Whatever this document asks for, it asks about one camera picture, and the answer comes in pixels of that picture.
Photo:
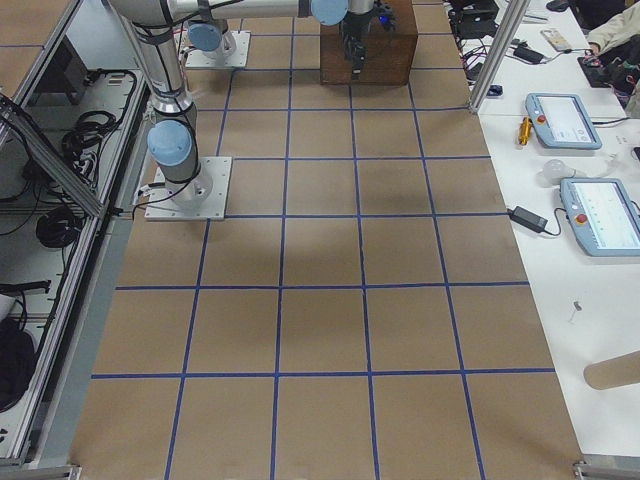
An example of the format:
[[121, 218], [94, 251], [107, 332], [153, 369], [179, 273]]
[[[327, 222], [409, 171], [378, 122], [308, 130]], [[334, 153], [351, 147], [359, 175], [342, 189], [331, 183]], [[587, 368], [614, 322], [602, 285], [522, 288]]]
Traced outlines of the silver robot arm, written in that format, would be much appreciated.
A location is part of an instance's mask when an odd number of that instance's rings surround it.
[[236, 41], [225, 21], [222, 23], [191, 22], [187, 28], [191, 45], [205, 56], [227, 57], [236, 49]]
[[221, 220], [231, 176], [229, 157], [203, 157], [196, 140], [197, 108], [188, 90], [174, 29], [188, 24], [192, 44], [219, 58], [235, 53], [226, 22], [237, 18], [312, 17], [339, 28], [353, 74], [364, 66], [364, 36], [373, 19], [395, 27], [384, 1], [114, 1], [116, 14], [151, 89], [156, 123], [147, 150], [158, 166], [158, 199], [145, 203], [151, 220]]

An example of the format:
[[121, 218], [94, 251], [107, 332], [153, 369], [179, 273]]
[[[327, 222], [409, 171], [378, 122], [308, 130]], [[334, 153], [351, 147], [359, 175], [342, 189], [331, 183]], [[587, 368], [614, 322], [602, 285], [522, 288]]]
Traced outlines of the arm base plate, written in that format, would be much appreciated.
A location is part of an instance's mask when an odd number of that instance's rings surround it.
[[168, 184], [152, 189], [144, 217], [149, 221], [223, 220], [226, 213], [229, 182], [232, 171], [231, 157], [200, 157], [200, 172], [176, 196], [180, 186]]
[[196, 29], [188, 31], [189, 44], [181, 49], [187, 69], [225, 70], [244, 68], [248, 59], [249, 31]]

